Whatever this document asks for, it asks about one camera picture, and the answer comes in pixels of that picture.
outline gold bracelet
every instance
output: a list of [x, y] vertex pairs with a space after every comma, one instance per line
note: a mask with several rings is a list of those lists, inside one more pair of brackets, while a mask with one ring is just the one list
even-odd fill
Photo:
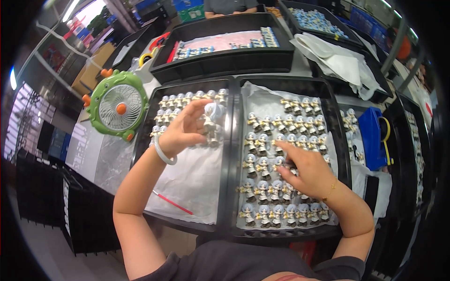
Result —
[[334, 183], [331, 184], [331, 190], [330, 190], [330, 192], [328, 192], [327, 197], [323, 197], [323, 198], [322, 198], [322, 201], [323, 201], [323, 202], [325, 202], [326, 200], [328, 200], [328, 197], [330, 196], [330, 194], [331, 194], [331, 192], [333, 191], [333, 189], [336, 189], [336, 184], [334, 184]]

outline forearm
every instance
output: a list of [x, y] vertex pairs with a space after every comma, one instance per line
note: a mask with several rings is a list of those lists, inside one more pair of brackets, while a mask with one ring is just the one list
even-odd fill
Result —
[[114, 198], [113, 213], [141, 216], [153, 187], [166, 167], [151, 146], [122, 181]]
[[243, 11], [242, 13], [256, 13], [256, 11], [257, 11], [257, 8], [255, 7], [255, 8], [247, 9], [247, 10]]
[[342, 182], [337, 181], [336, 189], [331, 190], [325, 203], [337, 215], [344, 237], [355, 237], [374, 229], [369, 206]]

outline white bangle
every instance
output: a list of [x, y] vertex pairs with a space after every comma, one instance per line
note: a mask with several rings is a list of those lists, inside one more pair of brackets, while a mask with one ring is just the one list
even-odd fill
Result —
[[153, 142], [155, 149], [156, 149], [156, 153], [161, 158], [161, 160], [166, 162], [168, 165], [175, 165], [176, 161], [177, 161], [176, 155], [173, 158], [173, 160], [170, 160], [169, 158], [167, 158], [167, 156], [164, 154], [164, 152], [162, 152], [161, 147], [159, 146], [159, 137], [160, 137], [160, 135], [157, 134], [155, 136], [155, 141]]

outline person's right hand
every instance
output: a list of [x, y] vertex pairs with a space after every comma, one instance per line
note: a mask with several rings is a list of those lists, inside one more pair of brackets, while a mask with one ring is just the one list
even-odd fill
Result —
[[286, 182], [309, 197], [318, 200], [327, 197], [331, 185], [336, 184], [338, 180], [334, 177], [320, 152], [306, 151], [287, 142], [277, 141], [275, 144], [287, 153], [286, 161], [291, 159], [298, 169], [297, 177], [291, 173], [290, 169], [278, 168], [278, 172]]

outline dark gray t-shirt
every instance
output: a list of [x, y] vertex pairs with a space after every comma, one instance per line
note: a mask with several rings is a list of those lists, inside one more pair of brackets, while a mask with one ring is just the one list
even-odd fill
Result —
[[355, 257], [339, 257], [311, 269], [300, 255], [288, 248], [269, 248], [211, 241], [189, 256], [170, 253], [155, 272], [136, 281], [261, 281], [277, 272], [293, 272], [330, 281], [361, 280], [365, 264]]
[[229, 15], [233, 12], [243, 12], [258, 6], [257, 0], [205, 0], [203, 10], [218, 14]]

